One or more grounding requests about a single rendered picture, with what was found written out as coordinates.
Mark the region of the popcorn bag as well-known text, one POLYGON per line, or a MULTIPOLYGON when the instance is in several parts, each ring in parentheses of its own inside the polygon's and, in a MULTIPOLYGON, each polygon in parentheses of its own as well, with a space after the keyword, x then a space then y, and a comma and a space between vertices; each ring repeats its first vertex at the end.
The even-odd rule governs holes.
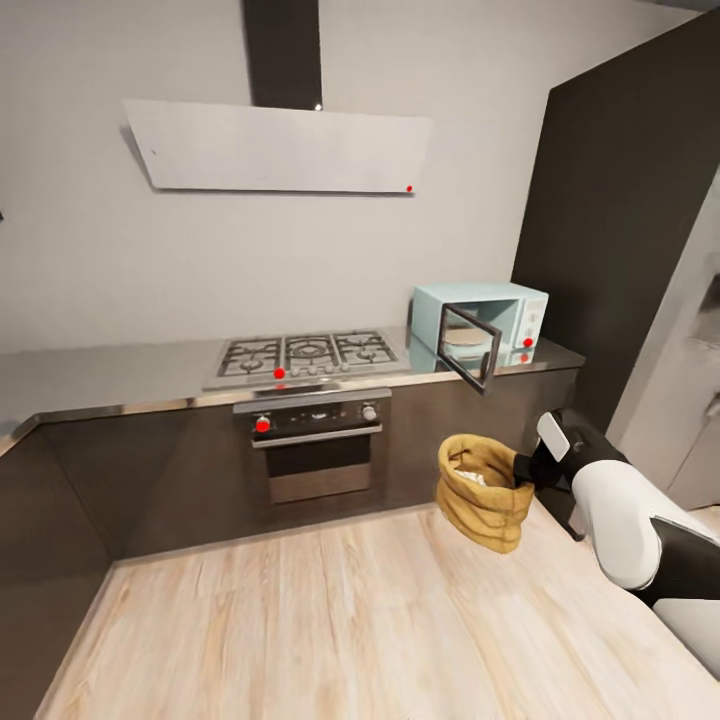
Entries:
POLYGON ((517 549, 537 490, 515 483, 516 454, 497 440, 459 434, 443 441, 437 457, 439 509, 465 537, 501 555, 517 549))

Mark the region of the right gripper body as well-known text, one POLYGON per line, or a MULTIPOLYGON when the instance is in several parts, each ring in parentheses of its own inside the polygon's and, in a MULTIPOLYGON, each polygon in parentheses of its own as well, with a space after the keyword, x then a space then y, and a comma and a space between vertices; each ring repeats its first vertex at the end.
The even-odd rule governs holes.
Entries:
POLYGON ((544 489, 555 489, 555 491, 561 491, 562 493, 571 493, 563 473, 550 470, 541 465, 536 453, 533 453, 532 457, 517 453, 514 458, 513 474, 516 484, 526 481, 544 489))

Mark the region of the microwave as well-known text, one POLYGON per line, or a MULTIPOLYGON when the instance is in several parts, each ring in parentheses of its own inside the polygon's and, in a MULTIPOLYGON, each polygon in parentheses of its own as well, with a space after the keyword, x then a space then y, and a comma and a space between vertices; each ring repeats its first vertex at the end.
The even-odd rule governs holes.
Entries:
POLYGON ((537 345, 548 298, 509 281, 420 284, 411 332, 487 397, 499 351, 537 345))

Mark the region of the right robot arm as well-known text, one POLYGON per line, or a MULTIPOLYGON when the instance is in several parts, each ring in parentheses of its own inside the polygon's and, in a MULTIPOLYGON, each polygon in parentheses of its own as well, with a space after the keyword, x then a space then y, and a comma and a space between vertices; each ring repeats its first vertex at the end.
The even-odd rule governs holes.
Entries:
POLYGON ((720 539, 577 409, 546 412, 515 483, 573 493, 605 577, 635 595, 720 683, 720 539))

